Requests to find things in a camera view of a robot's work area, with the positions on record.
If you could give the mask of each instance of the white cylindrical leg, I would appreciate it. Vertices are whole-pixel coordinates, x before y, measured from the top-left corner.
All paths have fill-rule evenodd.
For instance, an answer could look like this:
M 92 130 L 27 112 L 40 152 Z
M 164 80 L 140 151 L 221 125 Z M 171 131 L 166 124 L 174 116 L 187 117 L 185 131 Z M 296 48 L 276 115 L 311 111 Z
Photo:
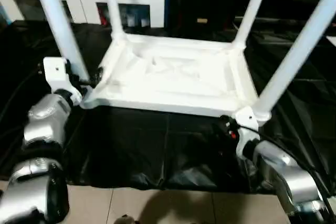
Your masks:
M 234 45 L 238 47 L 246 47 L 246 39 L 251 30 L 254 19 L 256 18 L 262 0 L 250 0 L 245 12 L 243 21 L 239 27 L 238 33 L 234 40 Z
M 295 77 L 336 12 L 336 0 L 320 0 L 302 32 L 272 76 L 258 101 L 253 105 L 256 116 L 269 114 Z
M 41 0 L 41 3 L 61 55 L 70 61 L 73 73 L 82 80 L 89 80 L 89 74 L 60 0 Z
M 124 34 L 121 24 L 121 18 L 119 13 L 119 6 L 117 0 L 107 0 L 110 21 L 112 25 L 112 34 L 115 37 L 116 35 Z

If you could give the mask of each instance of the black cable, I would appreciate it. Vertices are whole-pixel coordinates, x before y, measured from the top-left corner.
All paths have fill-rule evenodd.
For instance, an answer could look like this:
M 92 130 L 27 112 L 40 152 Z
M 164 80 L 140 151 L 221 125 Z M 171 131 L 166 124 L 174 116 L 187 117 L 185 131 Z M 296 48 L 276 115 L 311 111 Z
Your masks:
M 14 97 L 16 96 L 16 94 L 19 92 L 19 90 L 21 89 L 21 87 L 31 78 L 33 77 L 36 73 L 37 73 L 38 69 L 34 69 L 34 71 L 32 71 L 29 75 L 26 76 L 25 79 L 23 79 L 21 81 L 21 83 L 15 88 L 15 90 L 12 92 L 12 94 L 10 95 L 9 99 L 7 100 L 4 108 L 2 109 L 2 112 L 0 113 L 0 123 L 1 121 L 4 119 L 4 116 L 12 102 L 12 100 L 14 99 Z
M 280 146 L 280 145 L 279 145 L 279 144 L 278 144 L 272 137 L 267 136 L 267 135 L 265 135 L 264 133 L 260 133 L 260 132 L 258 132 L 257 130 L 252 129 L 252 128 L 247 127 L 247 126 L 243 126 L 243 125 L 239 125 L 239 124 L 238 124 L 238 127 L 247 129 L 247 130 L 249 130 L 249 131 L 252 131 L 252 132 L 254 132 L 254 133 L 260 135 L 261 137 L 264 138 L 264 140 L 268 140 L 268 141 L 270 141 L 271 143 L 273 143 L 273 144 L 274 144 L 275 146 L 277 146 L 278 148 L 280 148 L 280 149 L 282 149 L 283 151 L 287 152 L 290 156 L 292 156 L 292 157 L 295 156 L 295 155 L 293 155 L 292 152 L 290 152 L 290 151 L 288 151 L 288 150 L 284 150 L 284 148 L 283 148 L 282 146 Z M 330 180 L 332 180 L 332 181 L 334 181 L 334 182 L 336 181 L 336 179 L 333 178 L 333 177 L 332 177 L 330 174 L 328 174 L 327 172 L 321 172 L 321 171 L 319 171 L 316 167 L 314 167 L 314 166 L 312 166 L 312 165 L 310 165 L 310 164 L 306 164 L 305 162 L 303 162 L 303 161 L 301 161 L 301 160 L 299 160 L 299 159 L 295 159 L 295 160 L 297 161 L 297 163 L 298 163 L 302 168 L 306 169 L 306 170 L 309 172 L 310 175 L 312 175 L 312 170 L 313 170 L 314 172 L 316 172 L 316 173 L 318 173 L 318 174 L 320 174 L 320 175 L 326 175 Z M 324 189 L 323 189 L 323 187 L 319 186 L 319 190 L 320 190 L 320 193 L 321 193 L 321 196 L 322 196 L 322 200 L 323 200 L 323 202 L 324 202 L 324 204 L 325 204 L 325 206 L 326 206 L 326 208 L 327 208 L 327 210 L 328 210 L 328 212 L 329 212 L 329 215 L 330 215 L 330 218 L 331 218 L 332 223 L 336 223 L 336 220 L 335 220 L 335 214 L 334 214 L 334 212 L 333 212 L 333 210 L 332 210 L 332 208 L 331 208 L 331 206 L 330 206 L 330 203 L 329 203 L 329 201 L 328 201 L 328 199 L 327 199 L 327 197 L 326 197 L 326 194 L 324 193 Z

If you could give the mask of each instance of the black plastic sheet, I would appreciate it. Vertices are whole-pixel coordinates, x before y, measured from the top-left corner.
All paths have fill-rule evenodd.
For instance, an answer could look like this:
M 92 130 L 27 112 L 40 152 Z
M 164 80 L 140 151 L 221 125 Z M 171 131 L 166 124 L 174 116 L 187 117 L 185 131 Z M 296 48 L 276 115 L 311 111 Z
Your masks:
M 72 28 L 93 75 L 111 42 L 111 30 L 88 24 Z M 131 32 L 172 37 L 188 34 L 162 29 Z M 199 31 L 193 38 L 230 41 L 234 35 L 234 31 Z M 252 34 L 245 50 L 258 92 L 294 40 L 286 33 L 264 35 L 263 31 Z M 6 103 L 22 80 L 35 73 L 43 57 L 59 52 L 46 23 L 14 22 L 0 34 L 0 49 L 0 111 L 8 107 L 0 120 L 0 179 L 8 179 L 20 151 L 27 111 L 50 91 L 44 76 L 33 74 L 12 102 Z M 321 170 L 317 177 L 330 194 L 335 192 L 336 173 L 335 53 L 328 41 L 320 41 L 263 128 L 296 158 Z M 213 125 L 217 123 L 219 119 L 204 116 L 107 106 L 84 111 L 76 107 L 66 127 L 64 167 L 68 182 L 96 187 L 260 191 L 260 179 L 241 175 L 232 143 L 216 137 Z

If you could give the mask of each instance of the tile floor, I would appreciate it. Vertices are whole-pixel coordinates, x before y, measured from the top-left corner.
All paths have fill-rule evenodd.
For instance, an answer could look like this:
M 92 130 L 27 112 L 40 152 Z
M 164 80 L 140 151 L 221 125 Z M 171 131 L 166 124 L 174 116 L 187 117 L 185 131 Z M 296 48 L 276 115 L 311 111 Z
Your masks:
M 6 184 L 0 181 L 0 189 Z M 113 224 L 124 214 L 142 224 L 289 223 L 276 196 L 81 186 L 68 189 L 71 210 L 65 224 Z

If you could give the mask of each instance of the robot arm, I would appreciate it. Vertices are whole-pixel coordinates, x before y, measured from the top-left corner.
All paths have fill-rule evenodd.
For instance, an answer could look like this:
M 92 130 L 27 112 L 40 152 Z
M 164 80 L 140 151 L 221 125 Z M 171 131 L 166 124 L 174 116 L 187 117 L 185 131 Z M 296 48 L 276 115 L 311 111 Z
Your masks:
M 324 199 L 311 174 L 276 144 L 268 140 L 261 141 L 258 128 L 250 107 L 239 110 L 230 118 L 226 130 L 239 135 L 237 157 L 249 160 L 259 170 L 265 182 L 274 188 L 289 217 L 307 216 L 324 210 Z
M 82 96 L 80 88 L 70 82 L 71 75 L 66 72 L 63 59 L 45 58 L 45 70 L 52 66 L 57 74 L 53 82 L 48 82 L 53 93 L 43 97 L 28 112 L 21 162 L 15 166 L 0 200 L 1 224 L 59 223 L 69 211 L 62 170 L 64 126 L 71 108 Z

